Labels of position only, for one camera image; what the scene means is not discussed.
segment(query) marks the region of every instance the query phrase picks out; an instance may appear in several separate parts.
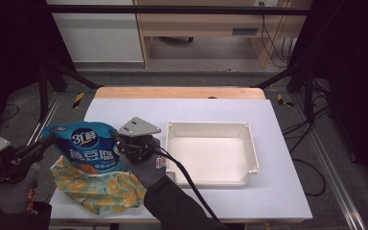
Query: gloved hand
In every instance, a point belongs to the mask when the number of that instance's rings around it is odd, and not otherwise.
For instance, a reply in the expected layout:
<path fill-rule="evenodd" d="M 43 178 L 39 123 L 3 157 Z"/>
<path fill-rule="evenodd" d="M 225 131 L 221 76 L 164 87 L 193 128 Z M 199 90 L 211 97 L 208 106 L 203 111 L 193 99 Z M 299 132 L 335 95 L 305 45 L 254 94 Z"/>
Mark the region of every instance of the gloved hand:
<path fill-rule="evenodd" d="M 166 158 L 157 154 L 154 154 L 148 161 L 138 165 L 130 164 L 127 157 L 123 154 L 120 154 L 120 160 L 125 168 L 136 175 L 146 189 L 154 185 L 163 175 L 166 175 Z"/>
<path fill-rule="evenodd" d="M 31 165 L 23 180 L 16 184 L 0 183 L 0 209 L 5 214 L 24 214 L 31 203 L 30 190 L 35 184 L 40 165 Z"/>

